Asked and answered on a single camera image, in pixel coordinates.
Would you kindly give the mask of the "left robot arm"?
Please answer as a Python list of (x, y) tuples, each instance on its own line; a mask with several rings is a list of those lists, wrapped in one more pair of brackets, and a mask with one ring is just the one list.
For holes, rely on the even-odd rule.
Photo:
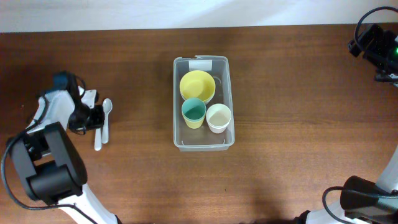
[[(96, 90), (68, 71), (53, 76), (53, 87), (38, 98), (39, 107), (23, 131), (10, 138), (1, 159), (1, 178), (7, 194), (27, 210), (61, 209), (76, 223), (120, 223), (96, 198), (88, 185), (83, 159), (67, 131), (84, 135), (95, 131), (95, 149), (109, 141), (110, 99), (98, 104)], [(10, 158), (27, 196), (42, 201), (32, 207), (18, 200), (6, 179)]]

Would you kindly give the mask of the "green plastic cup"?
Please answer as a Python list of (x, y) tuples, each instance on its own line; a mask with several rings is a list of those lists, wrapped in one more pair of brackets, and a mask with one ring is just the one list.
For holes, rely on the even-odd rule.
[(206, 115), (206, 104), (198, 98), (190, 98), (182, 104), (182, 115), (189, 121), (199, 121)]

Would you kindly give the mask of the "yellow plastic cup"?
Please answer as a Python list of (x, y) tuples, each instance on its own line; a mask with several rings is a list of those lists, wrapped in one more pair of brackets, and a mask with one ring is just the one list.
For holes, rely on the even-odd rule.
[(189, 128), (191, 128), (191, 129), (198, 129), (198, 128), (200, 128), (200, 127), (202, 126), (205, 117), (202, 116), (202, 117), (199, 118), (199, 119), (190, 119), (190, 118), (188, 118), (188, 117), (186, 117), (186, 116), (183, 116), (183, 119), (184, 119), (186, 125), (187, 125)]

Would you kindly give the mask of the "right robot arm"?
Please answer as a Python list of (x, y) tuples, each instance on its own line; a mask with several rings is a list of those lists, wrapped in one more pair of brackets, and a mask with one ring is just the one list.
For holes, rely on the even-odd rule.
[[(348, 44), (349, 52), (377, 67), (375, 79), (397, 83), (397, 66), (385, 65), (377, 56), (397, 62), (397, 34), (377, 24), (368, 26)], [(303, 212), (294, 223), (397, 223), (397, 151), (374, 183), (351, 176), (342, 186), (327, 188), (322, 195), (323, 209)]]

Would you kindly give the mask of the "grey plastic spoon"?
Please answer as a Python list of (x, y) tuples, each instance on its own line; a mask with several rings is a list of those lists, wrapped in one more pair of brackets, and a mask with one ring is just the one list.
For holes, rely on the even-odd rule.
[(103, 101), (103, 111), (104, 111), (104, 125), (102, 128), (101, 142), (107, 144), (109, 142), (109, 114), (113, 109), (112, 101), (106, 98)]

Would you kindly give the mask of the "white plastic cup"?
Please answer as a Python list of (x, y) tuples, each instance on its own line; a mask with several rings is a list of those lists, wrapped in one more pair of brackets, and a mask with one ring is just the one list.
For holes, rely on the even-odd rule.
[(213, 133), (222, 133), (232, 120), (231, 110), (224, 104), (210, 106), (206, 112), (206, 122)]

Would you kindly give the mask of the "grey plastic fork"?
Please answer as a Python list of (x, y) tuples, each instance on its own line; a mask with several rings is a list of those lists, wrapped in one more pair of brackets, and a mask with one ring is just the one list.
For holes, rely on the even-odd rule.
[(100, 151), (102, 148), (102, 137), (101, 137), (101, 129), (98, 128), (95, 130), (95, 143), (94, 149), (95, 151)]

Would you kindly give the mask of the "yellow plastic bowl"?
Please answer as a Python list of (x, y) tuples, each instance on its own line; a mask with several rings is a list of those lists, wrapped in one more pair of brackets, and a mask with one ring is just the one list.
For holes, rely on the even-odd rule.
[(184, 100), (198, 98), (207, 105), (215, 95), (216, 83), (208, 72), (193, 70), (182, 77), (179, 90)]

